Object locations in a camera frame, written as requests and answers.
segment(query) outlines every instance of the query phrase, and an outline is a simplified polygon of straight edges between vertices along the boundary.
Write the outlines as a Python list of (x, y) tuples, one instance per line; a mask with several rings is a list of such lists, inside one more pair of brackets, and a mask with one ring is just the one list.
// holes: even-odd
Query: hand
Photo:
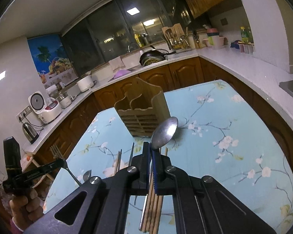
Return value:
[(40, 198), (37, 196), (36, 190), (32, 189), (28, 195), (31, 199), (29, 202), (26, 196), (15, 196), (10, 200), (14, 223), (22, 230), (43, 216)]

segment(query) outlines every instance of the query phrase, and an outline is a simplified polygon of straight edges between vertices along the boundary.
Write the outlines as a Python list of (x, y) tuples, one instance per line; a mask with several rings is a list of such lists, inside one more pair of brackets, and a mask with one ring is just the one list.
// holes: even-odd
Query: faucet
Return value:
[(141, 47), (139, 46), (139, 44), (137, 42), (130, 42), (128, 45), (128, 52), (130, 52), (130, 45), (131, 44), (136, 44), (139, 47), (139, 50), (141, 50)]

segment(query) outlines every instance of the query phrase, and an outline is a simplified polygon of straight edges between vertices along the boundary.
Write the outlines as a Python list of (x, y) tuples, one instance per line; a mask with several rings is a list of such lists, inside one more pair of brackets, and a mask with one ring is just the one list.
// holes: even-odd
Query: person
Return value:
[(35, 189), (31, 189), (28, 196), (15, 196), (10, 200), (12, 210), (12, 234), (20, 234), (33, 222), (43, 216), (40, 198)]

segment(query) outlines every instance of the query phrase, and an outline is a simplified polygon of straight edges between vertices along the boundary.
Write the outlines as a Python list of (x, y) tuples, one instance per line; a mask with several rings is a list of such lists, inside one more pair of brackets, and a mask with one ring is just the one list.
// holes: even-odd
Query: power socket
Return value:
[(25, 107), (25, 109), (23, 110), (23, 111), (21, 111), (17, 116), (16, 116), (16, 118), (17, 118), (17, 120), (19, 121), (19, 122), (21, 122), (23, 119), (25, 119), (25, 117), (28, 115), (28, 114), (30, 114), (32, 112), (32, 109), (30, 108), (30, 106), (27, 106), (27, 107)]

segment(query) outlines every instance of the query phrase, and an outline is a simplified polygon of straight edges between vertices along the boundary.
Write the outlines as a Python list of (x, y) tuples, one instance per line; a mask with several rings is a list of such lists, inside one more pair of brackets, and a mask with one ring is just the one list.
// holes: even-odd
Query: ceiling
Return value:
[(100, 0), (14, 0), (0, 19), (0, 44), (60, 32)]

